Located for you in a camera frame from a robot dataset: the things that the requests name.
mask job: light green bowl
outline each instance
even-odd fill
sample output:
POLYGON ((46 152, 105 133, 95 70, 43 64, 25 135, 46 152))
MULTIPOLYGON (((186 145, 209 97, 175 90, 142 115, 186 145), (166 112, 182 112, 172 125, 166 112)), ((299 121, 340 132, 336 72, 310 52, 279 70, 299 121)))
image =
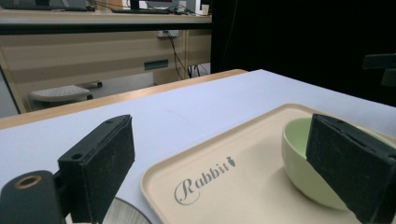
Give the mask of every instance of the light green bowl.
MULTIPOLYGON (((347 210, 344 202, 306 160, 311 118, 294 119, 283 128, 282 159, 286 174, 294 186, 313 201, 339 210, 347 210)), ((395 147, 384 137, 358 127, 373 137, 395 147)))

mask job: white tablecloth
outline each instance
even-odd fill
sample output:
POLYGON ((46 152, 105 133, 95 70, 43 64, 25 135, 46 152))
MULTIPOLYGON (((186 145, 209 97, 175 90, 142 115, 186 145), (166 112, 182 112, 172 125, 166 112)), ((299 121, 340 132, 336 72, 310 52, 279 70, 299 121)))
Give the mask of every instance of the white tablecloth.
POLYGON ((396 136, 396 107, 258 70, 0 130, 0 186, 32 171, 55 173, 58 158, 101 122, 131 114, 136 158, 117 196, 159 223, 140 191, 152 164, 289 103, 396 136))

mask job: electrical outlet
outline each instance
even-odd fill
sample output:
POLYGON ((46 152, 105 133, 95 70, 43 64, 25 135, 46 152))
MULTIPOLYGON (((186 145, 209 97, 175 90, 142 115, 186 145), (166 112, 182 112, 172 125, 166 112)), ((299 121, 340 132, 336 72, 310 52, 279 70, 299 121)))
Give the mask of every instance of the electrical outlet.
POLYGON ((158 31, 158 37, 178 36, 178 30, 158 31))

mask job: screw hole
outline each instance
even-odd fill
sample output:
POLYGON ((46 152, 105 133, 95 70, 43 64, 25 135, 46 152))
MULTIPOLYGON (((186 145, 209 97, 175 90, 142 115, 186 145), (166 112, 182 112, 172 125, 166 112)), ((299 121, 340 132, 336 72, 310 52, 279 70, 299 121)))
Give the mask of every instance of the screw hole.
POLYGON ((73 159, 73 160, 78 160, 78 159, 80 159, 81 157, 82 157, 82 154, 75 154, 75 155, 72 156, 72 159, 73 159))
POLYGON ((27 189, 37 184, 41 180, 41 175, 29 175, 26 176, 15 183, 16 189, 27 189))

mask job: black curtain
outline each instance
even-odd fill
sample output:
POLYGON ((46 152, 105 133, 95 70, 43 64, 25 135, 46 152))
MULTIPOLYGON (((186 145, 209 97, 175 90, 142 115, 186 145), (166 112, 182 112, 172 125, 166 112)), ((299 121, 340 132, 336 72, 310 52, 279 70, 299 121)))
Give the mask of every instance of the black curtain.
POLYGON ((264 69, 396 106, 367 54, 396 53, 396 1, 213 2, 212 73, 264 69))

